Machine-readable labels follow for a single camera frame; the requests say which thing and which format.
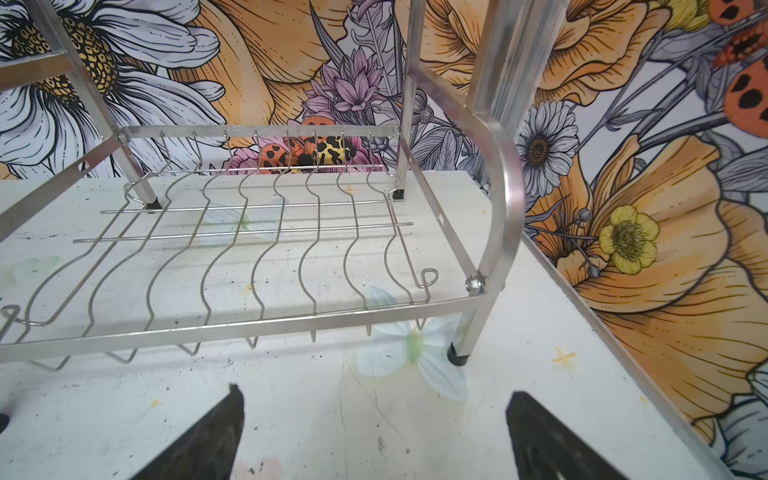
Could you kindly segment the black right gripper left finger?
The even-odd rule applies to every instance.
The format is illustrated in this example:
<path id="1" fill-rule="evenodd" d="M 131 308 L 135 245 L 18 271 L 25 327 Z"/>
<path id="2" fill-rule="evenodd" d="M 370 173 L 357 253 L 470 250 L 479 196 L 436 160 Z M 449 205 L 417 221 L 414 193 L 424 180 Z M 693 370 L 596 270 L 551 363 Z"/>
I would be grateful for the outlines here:
<path id="1" fill-rule="evenodd" d="M 244 396 L 236 384 L 133 479 L 229 479 L 244 429 Z"/>

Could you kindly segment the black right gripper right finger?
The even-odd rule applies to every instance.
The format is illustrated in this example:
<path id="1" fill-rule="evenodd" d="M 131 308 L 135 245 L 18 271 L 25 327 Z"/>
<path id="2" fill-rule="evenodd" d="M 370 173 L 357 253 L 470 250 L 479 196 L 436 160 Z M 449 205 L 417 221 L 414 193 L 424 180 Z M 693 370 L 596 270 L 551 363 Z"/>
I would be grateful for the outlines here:
<path id="1" fill-rule="evenodd" d="M 512 394 L 506 422 L 520 479 L 626 479 L 525 391 Z"/>

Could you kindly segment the silver metal dish rack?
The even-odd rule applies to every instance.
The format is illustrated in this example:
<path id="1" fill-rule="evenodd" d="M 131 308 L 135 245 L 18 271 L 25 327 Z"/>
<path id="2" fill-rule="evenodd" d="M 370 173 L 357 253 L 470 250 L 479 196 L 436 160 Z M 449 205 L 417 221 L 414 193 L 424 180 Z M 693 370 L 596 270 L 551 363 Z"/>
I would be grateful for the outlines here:
<path id="1" fill-rule="evenodd" d="M 564 1 L 5 1 L 1 361 L 438 316 L 528 230 L 519 125 Z"/>

